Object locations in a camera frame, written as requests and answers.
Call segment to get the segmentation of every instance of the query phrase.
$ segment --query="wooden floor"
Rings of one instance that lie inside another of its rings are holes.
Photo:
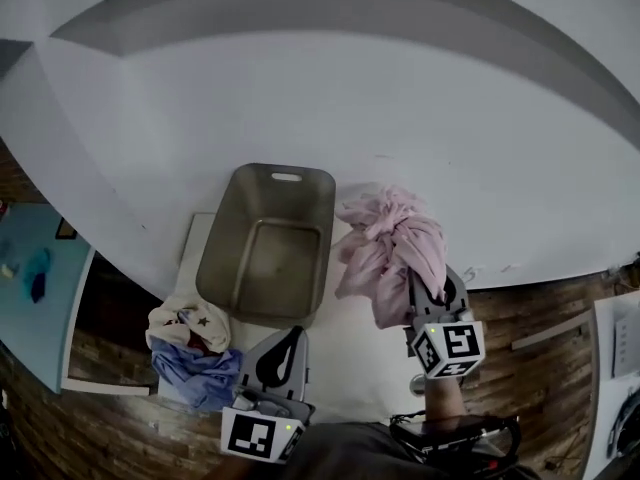
[[[535,350],[514,354],[511,341],[565,321],[616,294],[601,275],[472,293],[485,323],[487,358],[466,378],[471,412],[520,416],[521,457],[542,470],[575,473],[584,461],[591,396],[592,338],[566,333]],[[619,288],[618,294],[625,289]],[[79,377],[104,364],[105,375],[130,382],[153,379],[148,354],[80,332],[72,371]],[[53,395],[6,351],[0,385],[8,394],[14,431],[34,478],[53,480],[199,479],[219,460],[220,418],[191,412],[157,396]]]

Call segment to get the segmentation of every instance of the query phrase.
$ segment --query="white tabletop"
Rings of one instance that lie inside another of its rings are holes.
[[[185,245],[177,293],[193,293],[214,214],[196,214]],[[349,230],[335,221],[335,243]],[[409,391],[411,378],[422,373],[416,358],[407,358],[404,331],[397,327],[379,330],[371,303],[364,297],[337,300],[333,292],[344,266],[329,260],[322,305],[309,335],[309,385],[306,401],[316,406],[313,422],[381,421],[395,413],[424,408],[424,400]],[[231,321],[232,344],[247,351],[275,329]],[[179,399],[175,390],[160,382],[161,396]]]
[[[640,387],[637,373],[613,378],[613,353],[615,322],[630,311],[640,311],[640,292],[598,300],[595,316],[598,344],[598,390],[595,396],[597,408],[593,426],[593,440],[587,459],[583,480],[592,480],[606,468],[612,459],[607,458],[607,442],[622,403],[630,391]]]

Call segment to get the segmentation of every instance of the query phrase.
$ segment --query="blue cloth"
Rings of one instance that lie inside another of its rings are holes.
[[[233,402],[232,387],[242,365],[242,352],[225,350],[205,356],[201,350],[150,337],[151,363],[194,409],[220,411]]]

